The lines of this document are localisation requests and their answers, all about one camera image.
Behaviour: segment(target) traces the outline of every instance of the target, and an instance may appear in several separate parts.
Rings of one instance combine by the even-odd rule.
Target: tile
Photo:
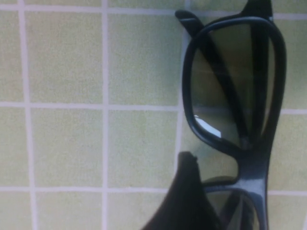
[[[307,190],[307,116],[282,115],[272,149],[269,190]]]
[[[96,13],[27,12],[32,102],[102,102],[102,27]]]
[[[25,0],[26,4],[61,6],[101,6],[101,0]]]
[[[219,176],[237,175],[235,159],[200,141],[192,133],[185,117],[182,125],[181,151],[190,151],[197,156],[202,181]]]
[[[182,29],[174,16],[110,15],[111,104],[177,105]]]
[[[40,230],[100,230],[101,193],[37,193]]]
[[[307,213],[306,197],[268,196],[269,225],[272,230],[302,230]]]
[[[191,0],[191,8],[199,11],[242,11],[247,1]]]
[[[287,75],[283,107],[287,109],[307,108],[307,25],[305,21],[276,20],[287,48]]]
[[[108,195],[108,229],[141,229],[154,215],[164,194],[128,193]]]
[[[276,13],[307,13],[305,0],[274,0],[272,4]]]
[[[177,114],[109,112],[109,187],[167,188],[174,174]]]
[[[37,186],[102,186],[102,112],[32,110]]]
[[[2,11],[0,21],[0,102],[21,102],[24,92],[18,12]]]
[[[0,0],[0,4],[16,4],[16,3],[17,0]]]
[[[109,0],[109,7],[183,9],[184,0]]]
[[[0,108],[0,186],[27,186],[24,109]]]
[[[0,229],[32,229],[29,193],[1,192],[0,213]]]

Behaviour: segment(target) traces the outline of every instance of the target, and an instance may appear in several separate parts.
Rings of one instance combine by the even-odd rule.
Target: black sunglasses
[[[191,12],[176,12],[192,38],[182,76],[188,124],[238,164],[237,178],[203,183],[225,229],[269,228],[268,170],[286,73],[285,44],[272,16],[270,0],[248,0],[241,13],[205,26]],[[245,217],[229,228],[239,204]]]

